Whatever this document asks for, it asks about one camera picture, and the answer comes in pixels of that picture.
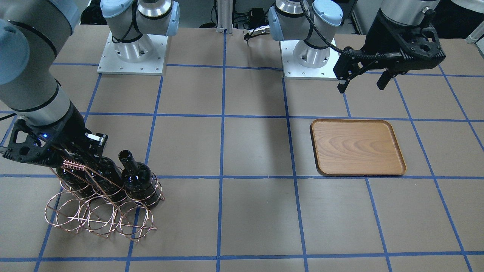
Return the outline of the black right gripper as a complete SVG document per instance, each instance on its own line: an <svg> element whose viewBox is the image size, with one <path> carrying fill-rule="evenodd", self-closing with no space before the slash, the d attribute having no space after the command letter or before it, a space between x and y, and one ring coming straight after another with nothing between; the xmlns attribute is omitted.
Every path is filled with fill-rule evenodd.
<svg viewBox="0 0 484 272"><path fill-rule="evenodd" d="M12 161L51 168L78 156L78 162L97 168L107 140L107 134L92 134L86 129L83 116L71 103L65 116L50 125L34 126L17 119L1 154Z"/></svg>

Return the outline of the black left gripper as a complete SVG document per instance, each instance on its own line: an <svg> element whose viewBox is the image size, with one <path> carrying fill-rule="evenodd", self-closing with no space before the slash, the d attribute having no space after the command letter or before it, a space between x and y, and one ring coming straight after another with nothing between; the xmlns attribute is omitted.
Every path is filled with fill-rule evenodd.
<svg viewBox="0 0 484 272"><path fill-rule="evenodd" d="M420 10L420 23L406 26L377 12L360 50L346 47L333 71L338 90L344 94L350 81L368 70L384 69L377 81L379 90L385 90L391 79L412 70L432 69L446 58L437 31L431 22L435 10Z"/></svg>

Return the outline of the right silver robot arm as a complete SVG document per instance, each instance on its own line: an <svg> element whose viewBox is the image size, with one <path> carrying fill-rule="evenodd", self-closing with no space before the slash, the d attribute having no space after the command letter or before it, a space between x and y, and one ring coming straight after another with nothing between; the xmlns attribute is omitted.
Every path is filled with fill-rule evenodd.
<svg viewBox="0 0 484 272"><path fill-rule="evenodd" d="M178 31L174 0L102 0L110 36L98 72L162 74L166 42ZM101 167L107 138L86 129L84 120L50 66L79 23L72 0L1 1L1 101L19 118L4 158L60 167L78 156Z"/></svg>

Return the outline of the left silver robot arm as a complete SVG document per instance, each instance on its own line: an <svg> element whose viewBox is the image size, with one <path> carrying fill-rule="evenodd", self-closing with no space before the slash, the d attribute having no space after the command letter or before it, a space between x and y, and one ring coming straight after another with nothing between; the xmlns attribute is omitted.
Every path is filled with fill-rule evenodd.
<svg viewBox="0 0 484 272"><path fill-rule="evenodd" d="M343 22L343 10L332 0L277 0L268 9L268 25L275 41L297 41L293 54L298 64L325 66L330 50L339 54L333 73L344 93L349 83L369 70L383 70L380 90L397 75L438 66L446 58L432 26L437 0L384 0L365 43L356 50L332 44Z"/></svg>

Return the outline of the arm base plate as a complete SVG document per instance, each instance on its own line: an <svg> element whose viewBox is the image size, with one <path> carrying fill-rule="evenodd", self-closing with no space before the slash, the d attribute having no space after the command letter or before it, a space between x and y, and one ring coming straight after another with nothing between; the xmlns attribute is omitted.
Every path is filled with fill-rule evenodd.
<svg viewBox="0 0 484 272"><path fill-rule="evenodd" d="M333 68L339 54L332 48L314 49L304 41L280 41L285 79L337 80Z"/></svg>
<svg viewBox="0 0 484 272"><path fill-rule="evenodd" d="M97 72L162 76L166 67L168 41L167 36L145 34L132 43L114 43L109 33Z"/></svg>

